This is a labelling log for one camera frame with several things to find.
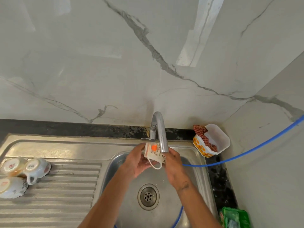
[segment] red checkered rag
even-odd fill
[[[217,147],[216,147],[216,145],[212,145],[212,144],[209,142],[209,138],[207,138],[207,137],[204,135],[206,132],[208,132],[208,130],[207,130],[206,127],[204,127],[204,126],[199,126],[199,125],[194,125],[194,126],[193,126],[193,130],[194,130],[194,132],[195,132],[198,136],[200,136],[200,137],[203,139],[203,141],[204,141],[204,143],[205,143],[206,146],[208,146],[212,151],[217,152]]]

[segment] green container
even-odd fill
[[[248,214],[245,210],[223,207],[219,212],[224,228],[251,228]]]

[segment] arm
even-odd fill
[[[169,153],[164,154],[168,180],[176,189],[191,226],[193,228],[222,228],[187,176],[179,153],[169,148]]]
[[[151,167],[141,153],[144,147],[145,143],[141,143],[130,152],[78,228],[114,227],[129,184],[141,172]]]

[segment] human hand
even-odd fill
[[[145,148],[145,145],[145,143],[140,143],[139,145],[135,146],[128,154],[126,161],[123,163],[127,171],[130,171],[132,178],[136,178],[145,169],[151,167],[148,159],[146,159],[141,153]]]
[[[169,147],[169,152],[163,154],[166,157],[164,167],[170,184],[177,191],[183,189],[185,186],[189,186],[190,180],[185,172],[179,153]]]

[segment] faucet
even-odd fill
[[[169,152],[164,118],[161,112],[158,111],[154,112],[152,117],[152,122],[150,125],[150,135],[149,135],[150,141],[155,140],[156,138],[156,128],[158,132],[158,139],[159,139],[161,153]]]

